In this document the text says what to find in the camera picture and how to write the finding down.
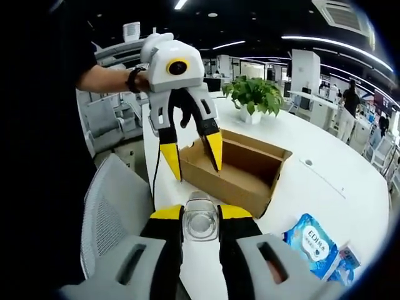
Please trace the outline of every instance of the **open cardboard box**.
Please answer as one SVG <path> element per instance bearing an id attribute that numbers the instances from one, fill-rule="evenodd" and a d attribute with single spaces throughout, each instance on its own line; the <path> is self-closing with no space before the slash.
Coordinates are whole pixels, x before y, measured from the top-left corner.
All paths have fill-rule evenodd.
<path id="1" fill-rule="evenodd" d="M 200 190 L 260 218 L 271 202 L 283 164 L 292 152 L 227 130 L 222 170 L 215 171 L 200 139 L 179 152 L 182 178 Z"/>

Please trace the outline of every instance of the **camera lens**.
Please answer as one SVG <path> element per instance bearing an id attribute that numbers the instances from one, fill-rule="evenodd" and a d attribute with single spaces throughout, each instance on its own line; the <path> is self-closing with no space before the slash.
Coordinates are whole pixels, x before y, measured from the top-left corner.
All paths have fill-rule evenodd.
<path id="1" fill-rule="evenodd" d="M 186 72 L 188 66 L 183 61 L 176 61 L 169 66 L 169 72 L 172 75 L 182 75 Z"/>

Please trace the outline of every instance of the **round white table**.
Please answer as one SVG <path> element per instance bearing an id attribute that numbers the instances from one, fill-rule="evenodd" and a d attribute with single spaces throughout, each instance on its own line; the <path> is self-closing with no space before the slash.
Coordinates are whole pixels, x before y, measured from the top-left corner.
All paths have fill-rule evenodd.
<path id="1" fill-rule="evenodd" d="M 388 229 L 389 196 L 384 178 L 356 151 L 300 117 L 281 111 L 277 118 L 267 115 L 260 124 L 248 125 L 239 120 L 231 101 L 214 101 L 220 128 L 293 152 L 285 162 L 265 215 L 256 220 L 260 230 L 281 234 L 302 214 L 309 213 L 339 247 L 350 241 L 361 260 L 362 265 L 356 269 L 359 277 L 378 252 Z M 149 123 L 148 104 L 142 107 L 142 115 L 147 173 L 153 188 L 159 139 Z M 179 124 L 181 116 L 181 111 L 175 109 L 175 124 Z M 186 129 L 177 125 L 177 136 L 180 149 L 198 138 L 193 118 Z M 155 185 L 156 208 L 185 205 L 195 190 L 187 182 L 176 181 L 161 156 Z M 190 297 L 227 299 L 219 243 L 185 241 L 182 249 L 180 277 Z"/>

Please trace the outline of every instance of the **black cable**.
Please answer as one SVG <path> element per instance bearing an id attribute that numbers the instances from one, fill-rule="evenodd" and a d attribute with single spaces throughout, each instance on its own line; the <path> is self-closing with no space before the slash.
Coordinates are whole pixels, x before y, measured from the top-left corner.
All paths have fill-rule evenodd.
<path id="1" fill-rule="evenodd" d="M 156 170 L 154 172 L 154 177 L 152 179 L 152 208 L 154 211 L 156 211 L 156 178 L 157 178 L 157 172 L 158 172 L 158 165 L 160 163 L 160 144 L 158 144 L 158 155 L 157 155 L 157 164 L 156 164 Z"/>

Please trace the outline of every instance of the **air conditioning vent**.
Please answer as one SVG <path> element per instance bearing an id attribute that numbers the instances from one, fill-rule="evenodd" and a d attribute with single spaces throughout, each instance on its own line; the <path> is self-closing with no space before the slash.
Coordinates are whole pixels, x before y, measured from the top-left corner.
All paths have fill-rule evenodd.
<path id="1" fill-rule="evenodd" d="M 346 0 L 312 0 L 312 3 L 330 26 L 350 30 L 370 39 L 373 36 L 368 18 L 361 12 L 355 12 Z"/>

